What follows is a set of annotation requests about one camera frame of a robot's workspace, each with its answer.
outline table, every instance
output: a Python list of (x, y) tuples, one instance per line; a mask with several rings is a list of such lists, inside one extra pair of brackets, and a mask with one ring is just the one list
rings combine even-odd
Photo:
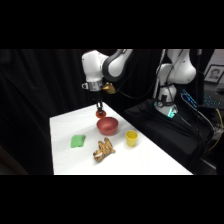
[[(108, 137), (116, 153), (101, 163), (93, 158), (98, 141), (105, 138), (96, 127), (95, 105), (50, 118), (55, 175), (192, 175), (105, 103), (104, 110), (108, 117), (118, 120), (119, 127), (113, 136)], [(133, 148), (126, 144), (128, 130), (139, 134)], [(70, 147), (74, 135), (86, 135), (84, 147)]]

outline yellow cup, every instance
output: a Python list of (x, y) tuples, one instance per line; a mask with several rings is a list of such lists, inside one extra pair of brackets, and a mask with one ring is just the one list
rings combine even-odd
[(127, 139), (127, 144), (130, 146), (130, 147), (133, 147), (135, 146), (136, 142), (137, 142), (137, 139), (138, 139), (138, 134), (137, 132), (135, 131), (128, 131), (126, 133), (126, 139)]

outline black background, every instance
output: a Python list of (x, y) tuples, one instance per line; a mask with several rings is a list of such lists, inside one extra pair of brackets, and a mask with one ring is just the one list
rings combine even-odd
[[(0, 145), (29, 174), (53, 174), (49, 118), (93, 105), (85, 83), (81, 57), (89, 50), (112, 55), (116, 49), (1, 49), (0, 50)], [(203, 72), (214, 49), (205, 49)], [(134, 49), (125, 76), (136, 67), (122, 91), (133, 97), (144, 95), (151, 86), (162, 49)], [(191, 61), (196, 67), (196, 49)], [(114, 83), (119, 87), (124, 79)], [(151, 98), (153, 88), (141, 100), (120, 93), (104, 95), (104, 102), (124, 111)]]

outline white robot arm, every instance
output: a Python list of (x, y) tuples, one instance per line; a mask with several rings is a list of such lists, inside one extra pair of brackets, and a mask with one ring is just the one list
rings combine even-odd
[(87, 82), (82, 85), (82, 88), (92, 93), (93, 100), (97, 101), (97, 109), (100, 116), (103, 116), (101, 95), (103, 77), (110, 82), (119, 81), (124, 75), (132, 53), (133, 49), (118, 49), (114, 55), (108, 57), (94, 50), (82, 56)]
[(172, 64), (163, 64), (158, 74), (160, 92), (155, 108), (170, 118), (178, 112), (174, 104), (177, 90), (173, 84), (189, 84), (196, 76), (189, 52), (190, 49), (169, 49), (167, 55)]

